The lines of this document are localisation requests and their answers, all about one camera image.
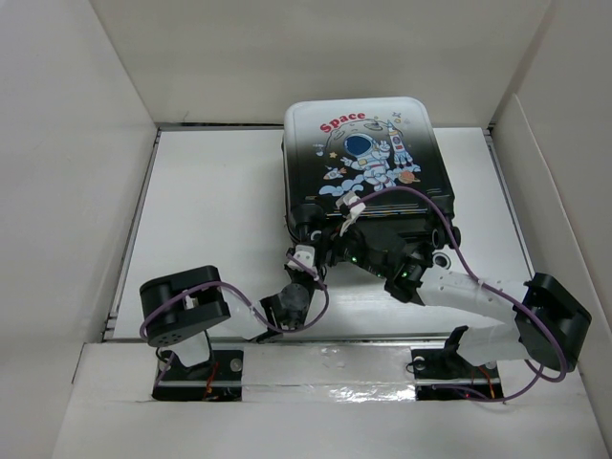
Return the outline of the black suitcase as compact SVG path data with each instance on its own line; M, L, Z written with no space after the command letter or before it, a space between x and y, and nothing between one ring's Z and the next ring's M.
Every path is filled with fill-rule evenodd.
M455 194L424 104L411 97L302 101L284 115L286 225L294 245L327 262L324 231L342 224L349 191L366 208L354 224L399 224L461 243Z

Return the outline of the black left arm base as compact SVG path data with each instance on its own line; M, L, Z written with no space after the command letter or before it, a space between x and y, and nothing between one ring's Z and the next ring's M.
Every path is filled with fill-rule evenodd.
M159 402L240 402L242 349L218 349L210 361L194 368L183 366L169 350L158 350L158 372L151 396Z

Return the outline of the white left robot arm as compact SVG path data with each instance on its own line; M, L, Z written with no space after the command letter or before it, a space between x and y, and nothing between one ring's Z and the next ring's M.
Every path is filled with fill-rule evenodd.
M287 271L290 284L258 304L211 265L147 281L140 287L141 339L161 353L161 361L199 380L215 363L208 331L217 325L254 342L304 332L324 317L330 296L314 270Z

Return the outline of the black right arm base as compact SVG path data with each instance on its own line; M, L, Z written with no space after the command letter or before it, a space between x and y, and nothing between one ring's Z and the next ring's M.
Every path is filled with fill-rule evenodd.
M405 370L414 377L417 401L501 400L504 396L496 368L474 366L457 353L468 326L455 328L442 348L417 348Z

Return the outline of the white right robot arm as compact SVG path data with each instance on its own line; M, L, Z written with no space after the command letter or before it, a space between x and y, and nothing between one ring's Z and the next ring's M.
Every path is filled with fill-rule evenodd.
M410 237L381 225L356 224L333 238L336 260L351 262L383 279L402 303L449 307L495 320L461 325L438 360L449 374L463 376L489 361L533 360L557 372L572 372L579 360L590 313L553 276L536 273L524 282L482 281L437 265L443 238Z

